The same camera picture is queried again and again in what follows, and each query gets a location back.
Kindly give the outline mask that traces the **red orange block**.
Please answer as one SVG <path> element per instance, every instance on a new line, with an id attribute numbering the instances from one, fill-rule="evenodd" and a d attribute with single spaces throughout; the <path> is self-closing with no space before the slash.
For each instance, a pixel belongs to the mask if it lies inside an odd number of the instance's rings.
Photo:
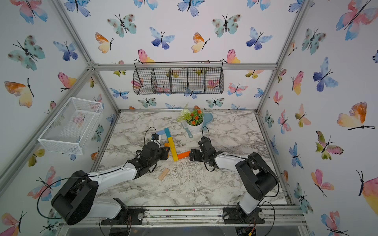
<path id="1" fill-rule="evenodd" d="M 184 152 L 184 153 L 178 154 L 178 159 L 181 160 L 181 159 L 183 159 L 183 158 L 189 157 L 190 154 L 191 154 L 190 151 L 187 151 L 187 152 Z"/>

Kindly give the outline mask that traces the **yellow block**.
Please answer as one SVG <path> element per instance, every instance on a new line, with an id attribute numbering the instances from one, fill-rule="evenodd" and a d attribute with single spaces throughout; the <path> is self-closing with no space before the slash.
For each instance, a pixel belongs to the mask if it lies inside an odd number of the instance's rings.
<path id="1" fill-rule="evenodd" d="M 177 162 L 179 159 L 178 159 L 176 148 L 174 148 L 174 147 L 171 148 L 171 154 L 172 154 L 174 162 Z"/>
<path id="2" fill-rule="evenodd" d="M 175 148 L 175 144 L 172 137 L 168 137 L 169 146 L 171 149 Z"/>

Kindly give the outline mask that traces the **natural wood block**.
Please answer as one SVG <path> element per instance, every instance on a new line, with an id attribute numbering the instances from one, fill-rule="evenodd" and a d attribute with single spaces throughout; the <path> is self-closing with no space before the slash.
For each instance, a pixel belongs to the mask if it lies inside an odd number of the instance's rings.
<path id="1" fill-rule="evenodd" d="M 159 179 L 160 181 L 163 181 L 164 178 L 168 175 L 169 172 L 170 172 L 170 170 L 169 170 L 168 168 L 165 168 L 165 169 L 163 170 L 163 172 L 160 174 L 160 176 L 158 177 L 158 179 Z"/>

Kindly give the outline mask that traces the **teal block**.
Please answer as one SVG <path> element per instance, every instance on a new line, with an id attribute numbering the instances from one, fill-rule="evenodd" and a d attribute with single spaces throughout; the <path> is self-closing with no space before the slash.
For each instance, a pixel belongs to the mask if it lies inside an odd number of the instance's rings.
<path id="1" fill-rule="evenodd" d="M 164 129 L 164 132 L 165 132 L 165 134 L 166 134 L 167 139 L 169 139 L 169 138 L 172 137 L 169 128 L 165 128 L 165 129 Z"/>

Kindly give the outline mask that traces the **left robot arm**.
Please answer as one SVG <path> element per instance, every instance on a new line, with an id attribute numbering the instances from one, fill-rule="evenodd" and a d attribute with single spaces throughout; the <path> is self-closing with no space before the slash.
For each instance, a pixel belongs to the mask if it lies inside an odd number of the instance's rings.
<path id="1" fill-rule="evenodd" d="M 51 205 L 68 225 L 86 218 L 100 219 L 104 225 L 138 224 L 137 216 L 143 210 L 132 210 L 118 198 L 101 199 L 97 195 L 152 172 L 159 161 L 168 159 L 169 150 L 169 147 L 148 142 L 136 152 L 135 158 L 119 167 L 93 173 L 77 171 L 54 196 Z"/>

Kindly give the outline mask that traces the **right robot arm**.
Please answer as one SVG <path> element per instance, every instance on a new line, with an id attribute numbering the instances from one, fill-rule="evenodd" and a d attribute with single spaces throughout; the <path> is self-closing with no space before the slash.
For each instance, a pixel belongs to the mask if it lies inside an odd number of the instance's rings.
<path id="1" fill-rule="evenodd" d="M 235 207 L 223 209 L 225 224 L 265 223 L 264 215 L 259 204 L 266 195 L 279 185 L 279 180 L 272 169 L 253 152 L 246 157 L 236 156 L 216 151 L 211 140 L 202 137 L 198 143 L 199 149 L 190 151 L 190 160 L 203 162 L 205 166 L 214 169 L 226 169 L 237 172 L 246 189 L 242 200 Z"/>

